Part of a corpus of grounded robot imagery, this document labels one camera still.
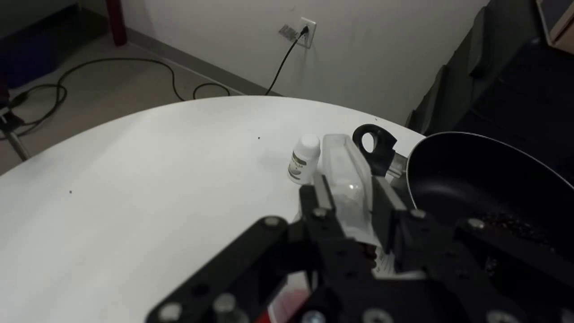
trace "gray floor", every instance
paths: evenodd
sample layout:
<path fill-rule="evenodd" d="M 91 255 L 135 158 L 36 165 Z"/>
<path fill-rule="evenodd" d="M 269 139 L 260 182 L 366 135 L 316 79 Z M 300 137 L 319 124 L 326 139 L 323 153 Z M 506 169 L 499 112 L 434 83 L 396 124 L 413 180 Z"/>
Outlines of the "gray floor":
<path fill-rule="evenodd" d="M 136 45 L 117 49 L 108 38 L 100 38 L 68 58 L 54 74 L 36 79 L 22 90 L 41 83 L 56 83 L 70 67 L 97 58 L 154 56 Z M 170 67 L 176 70 L 178 88 L 183 97 L 190 99 L 194 88 L 208 81 L 181 67 Z M 22 139 L 31 157 L 102 122 L 178 101 L 170 88 L 170 74 L 161 67 L 145 63 L 104 63 L 88 67 L 70 76 L 65 87 L 68 88 L 68 101 L 61 106 L 59 113 L 38 133 Z M 206 88 L 197 97 L 215 95 L 224 94 L 215 88 Z M 25 121 L 32 121 L 43 115 L 52 103 L 54 90 L 34 92 L 16 113 Z M 0 142 L 0 174 L 18 164 L 20 160 L 14 151 L 5 142 Z"/>

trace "pan handle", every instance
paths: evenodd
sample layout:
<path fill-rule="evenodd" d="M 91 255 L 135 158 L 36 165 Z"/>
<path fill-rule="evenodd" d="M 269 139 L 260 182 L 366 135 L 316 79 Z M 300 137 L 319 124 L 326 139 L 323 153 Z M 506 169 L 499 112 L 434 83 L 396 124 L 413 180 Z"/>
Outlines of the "pan handle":
<path fill-rule="evenodd" d="M 362 139 L 366 135 L 371 135 L 373 149 L 364 148 Z M 355 130 L 353 142 L 370 164 L 373 176 L 386 176 L 395 158 L 393 146 L 396 144 L 396 139 L 375 124 L 364 124 Z"/>

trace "white cap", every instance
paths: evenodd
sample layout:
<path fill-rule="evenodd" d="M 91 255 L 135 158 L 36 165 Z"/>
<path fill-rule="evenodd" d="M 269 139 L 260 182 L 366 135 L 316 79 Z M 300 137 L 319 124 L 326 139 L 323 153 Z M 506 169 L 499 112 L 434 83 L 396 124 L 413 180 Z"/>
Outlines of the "white cap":
<path fill-rule="evenodd" d="M 321 155 L 319 139 L 314 135 L 305 135 L 294 148 L 294 155 L 303 160 L 316 160 Z"/>

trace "electrical outlet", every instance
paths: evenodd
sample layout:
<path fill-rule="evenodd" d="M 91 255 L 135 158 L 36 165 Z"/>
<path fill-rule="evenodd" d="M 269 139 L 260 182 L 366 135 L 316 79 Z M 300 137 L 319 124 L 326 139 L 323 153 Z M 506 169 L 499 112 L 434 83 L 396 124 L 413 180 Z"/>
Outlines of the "electrical outlet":
<path fill-rule="evenodd" d="M 318 22 L 309 20 L 307 17 L 301 17 L 300 33 L 301 33 L 305 27 L 309 29 L 309 33 L 300 40 L 300 45 L 305 47 L 305 49 L 310 49 L 312 40 L 316 38 Z"/>

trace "power cord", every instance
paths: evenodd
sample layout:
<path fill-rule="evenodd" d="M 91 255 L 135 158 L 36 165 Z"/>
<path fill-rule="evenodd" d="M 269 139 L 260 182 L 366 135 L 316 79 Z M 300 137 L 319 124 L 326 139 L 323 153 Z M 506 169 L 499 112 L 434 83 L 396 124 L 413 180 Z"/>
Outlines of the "power cord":
<path fill-rule="evenodd" d="M 309 27 L 305 27 L 300 36 L 292 42 L 292 45 L 289 47 L 285 58 L 282 60 L 282 65 L 280 69 L 276 70 L 274 78 L 273 78 L 273 83 L 269 85 L 269 88 L 265 90 L 265 95 L 269 95 L 283 70 L 283 65 L 287 63 L 292 49 L 300 43 L 300 40 L 309 34 Z M 68 72 L 65 72 L 57 81 L 56 85 L 38 85 L 34 88 L 29 88 L 22 94 L 18 94 L 11 103 L 9 103 L 9 112 L 13 113 L 14 108 L 22 106 L 32 92 L 38 92 L 38 90 L 47 90 L 47 88 L 54 88 L 56 90 L 56 97 L 54 97 L 54 104 L 52 108 L 39 119 L 36 121 L 31 121 L 31 122 L 23 122 L 22 126 L 27 128 L 23 131 L 18 131 L 14 133 L 16 137 L 25 137 L 29 133 L 34 133 L 38 131 L 50 117 L 54 117 L 59 108 L 63 106 L 63 103 L 68 99 L 68 90 L 65 88 L 65 81 L 75 74 L 77 70 L 84 69 L 84 67 L 90 67 L 90 65 L 99 65 L 99 63 L 117 63 L 117 61 L 122 61 L 122 63 L 152 63 L 152 65 L 160 65 L 163 69 L 169 70 L 170 74 L 170 85 L 172 85 L 172 92 L 174 95 L 179 99 L 179 101 L 185 101 L 183 95 L 178 92 L 178 85 L 176 85 L 176 72 L 172 67 L 169 67 L 167 63 L 163 61 L 158 61 L 158 60 L 147 60 L 147 58 L 102 58 L 102 60 L 91 60 L 91 61 L 86 61 L 83 65 L 77 65 L 74 69 L 70 69 Z M 194 88 L 194 95 L 192 99 L 197 99 L 197 92 L 203 90 L 203 88 L 208 88 L 208 87 L 217 87 L 217 88 L 222 88 L 226 92 L 226 95 L 231 95 L 230 88 L 228 87 L 222 87 L 219 83 L 203 83 L 199 87 Z"/>
<path fill-rule="evenodd" d="M 36 121 L 31 121 L 31 122 L 25 122 L 23 131 L 16 133 L 18 137 L 25 137 L 29 133 L 34 133 L 36 130 L 41 128 L 41 124 L 45 124 L 52 115 L 56 115 L 61 108 L 61 104 L 68 99 L 68 90 L 63 87 L 65 81 L 75 74 L 77 70 L 84 69 L 84 67 L 90 67 L 90 65 L 99 65 L 99 63 L 117 63 L 117 61 L 122 61 L 122 63 L 152 63 L 152 65 L 160 65 L 163 69 L 169 70 L 170 74 L 170 85 L 172 85 L 172 92 L 174 95 L 179 99 L 179 101 L 185 101 L 183 95 L 178 92 L 178 85 L 176 85 L 176 72 L 172 67 L 169 67 L 167 63 L 163 61 L 158 61 L 158 60 L 147 60 L 147 58 L 102 58 L 102 60 L 91 60 L 91 61 L 86 61 L 86 63 L 81 63 L 74 69 L 70 69 L 68 72 L 65 72 L 57 81 L 56 85 L 39 85 L 39 87 L 34 87 L 34 88 L 29 88 L 22 94 L 18 94 L 11 103 L 9 103 L 9 110 L 14 110 L 18 106 L 22 106 L 32 92 L 38 92 L 38 90 L 45 90 L 45 88 L 54 88 L 56 90 L 56 97 L 54 97 L 54 104 L 52 108 L 39 119 Z"/>
<path fill-rule="evenodd" d="M 219 83 L 203 83 L 203 85 L 199 85 L 199 87 L 194 88 L 192 99 L 197 99 L 199 90 L 210 88 L 210 87 L 224 90 L 228 97 L 231 95 L 231 90 L 230 90 L 228 87 L 224 87 L 224 85 L 219 85 Z"/>
<path fill-rule="evenodd" d="M 269 88 L 267 88 L 265 95 L 269 95 L 269 94 L 271 94 L 271 90 L 274 88 L 274 83 L 276 83 L 276 79 L 280 78 L 280 74 L 282 74 L 282 70 L 283 70 L 283 65 L 285 65 L 287 58 L 291 56 L 292 49 L 300 43 L 300 40 L 301 40 L 305 34 L 309 34 L 309 27 L 305 27 L 305 29 L 300 33 L 300 36 L 291 43 L 291 47 L 289 47 L 289 51 L 287 51 L 287 54 L 285 54 L 285 58 L 283 58 L 283 61 L 282 61 L 280 69 L 276 70 L 276 74 L 274 74 L 274 78 L 273 78 L 273 83 L 269 85 Z"/>
<path fill-rule="evenodd" d="M 300 36 L 291 43 L 291 47 L 289 47 L 289 51 L 287 51 L 287 54 L 285 54 L 280 69 L 276 70 L 276 74 L 274 74 L 274 78 L 273 78 L 273 83 L 271 83 L 269 88 L 265 90 L 265 95 L 269 95 L 269 94 L 273 92 L 274 83 L 278 81 L 278 78 L 280 78 L 280 74 L 282 74 L 282 70 L 283 70 L 283 65 L 287 63 L 287 58 L 291 56 L 292 49 L 300 43 L 300 40 L 301 40 L 305 34 L 309 34 L 309 27 L 301 29 Z M 199 85 L 199 87 L 194 90 L 194 99 L 197 99 L 197 92 L 199 92 L 201 88 L 206 88 L 206 87 L 222 88 L 222 90 L 226 90 L 226 94 L 230 95 L 230 88 L 228 88 L 228 87 L 222 87 L 222 85 L 219 85 L 219 83 L 203 83 L 203 85 Z"/>

